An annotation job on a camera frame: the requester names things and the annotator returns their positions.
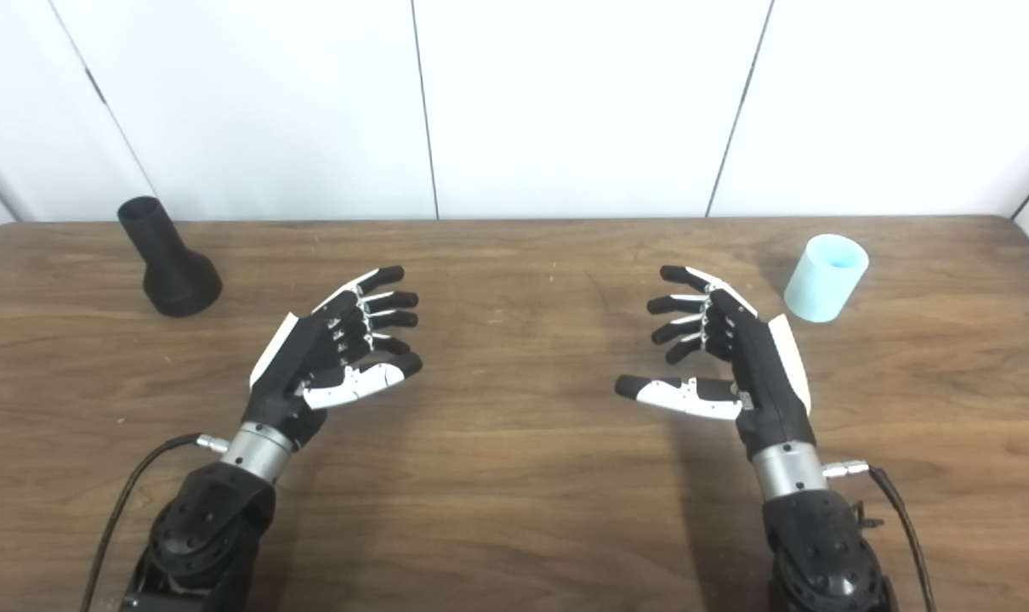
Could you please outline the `white and black left hand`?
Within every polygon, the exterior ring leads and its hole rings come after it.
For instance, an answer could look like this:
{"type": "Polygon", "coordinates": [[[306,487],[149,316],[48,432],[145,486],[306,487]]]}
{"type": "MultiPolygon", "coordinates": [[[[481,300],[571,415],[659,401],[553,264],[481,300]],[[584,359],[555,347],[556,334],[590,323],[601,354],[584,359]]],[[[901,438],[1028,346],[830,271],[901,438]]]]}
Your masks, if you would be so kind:
{"type": "Polygon", "coordinates": [[[274,431],[290,449],[301,451],[319,433],[328,408],[417,375],[422,358],[384,333],[418,324],[418,295],[386,289],[403,276],[402,266],[368,271],[307,315],[287,314],[253,366],[242,422],[274,431]]]}

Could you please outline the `white and black right hand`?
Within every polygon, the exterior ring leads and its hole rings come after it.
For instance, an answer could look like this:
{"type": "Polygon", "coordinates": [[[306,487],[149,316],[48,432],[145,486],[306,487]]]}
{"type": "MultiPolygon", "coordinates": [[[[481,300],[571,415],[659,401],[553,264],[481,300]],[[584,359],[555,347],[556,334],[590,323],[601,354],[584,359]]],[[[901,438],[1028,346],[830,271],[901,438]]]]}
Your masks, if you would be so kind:
{"type": "Polygon", "coordinates": [[[662,266],[661,277],[694,291],[647,303],[648,313],[675,315],[651,334],[652,343],[669,344],[666,363],[708,354],[728,364],[731,377],[622,375],[613,387],[616,395],[678,413],[733,421],[748,458],[777,445],[816,445],[809,379],[787,316],[762,320],[728,282],[701,269],[662,266]]]}

